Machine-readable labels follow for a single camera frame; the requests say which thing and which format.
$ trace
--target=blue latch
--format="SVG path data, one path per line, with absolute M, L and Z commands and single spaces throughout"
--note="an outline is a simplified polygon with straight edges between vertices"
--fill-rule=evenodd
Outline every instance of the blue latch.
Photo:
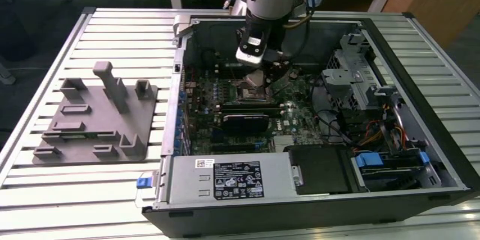
M 359 167 L 383 165 L 379 153 L 361 153 L 355 157 Z
M 136 188 L 152 188 L 152 177 L 139 178 L 136 180 Z
M 420 152 L 420 159 L 423 161 L 423 165 L 425 165 L 427 163 L 429 163 L 429 157 L 427 155 L 425 152 Z

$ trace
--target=circuit board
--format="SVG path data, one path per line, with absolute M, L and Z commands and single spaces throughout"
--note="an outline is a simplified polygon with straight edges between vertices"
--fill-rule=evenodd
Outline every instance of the circuit board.
M 192 155 L 276 152 L 273 141 L 279 136 L 291 138 L 295 145 L 323 143 L 307 100 L 311 76 L 292 78 L 289 74 L 260 90 L 245 87 L 241 79 L 220 79 L 209 72 L 187 84 Z M 267 130 L 256 134 L 225 134 L 224 117 L 259 114 L 256 106 L 268 111 Z

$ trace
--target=motherboard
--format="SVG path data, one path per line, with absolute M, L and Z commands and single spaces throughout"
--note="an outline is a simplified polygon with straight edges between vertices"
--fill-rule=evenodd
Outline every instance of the motherboard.
M 268 87 L 252 87 L 229 69 L 187 74 L 191 154 L 269 153 L 321 144 L 309 101 L 313 76 L 291 68 Z

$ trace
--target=white label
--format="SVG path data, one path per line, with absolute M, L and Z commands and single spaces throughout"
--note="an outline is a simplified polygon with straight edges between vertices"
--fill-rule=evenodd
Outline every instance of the white label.
M 253 37 L 248 37 L 248 43 L 255 45 L 255 46 L 259 46 L 260 43 L 261 43 L 261 39 L 257 39 L 257 38 L 253 38 Z
M 215 160 L 195 160 L 195 168 L 213 168 Z
M 251 192 L 261 192 L 261 191 L 263 191 L 263 188 L 251 188 L 249 191 L 251 191 Z

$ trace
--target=connector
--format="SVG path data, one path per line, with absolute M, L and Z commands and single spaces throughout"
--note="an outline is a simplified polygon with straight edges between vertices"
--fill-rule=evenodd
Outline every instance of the connector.
M 224 3 L 224 10 L 228 9 L 229 5 L 231 5 L 232 0 L 225 0 Z

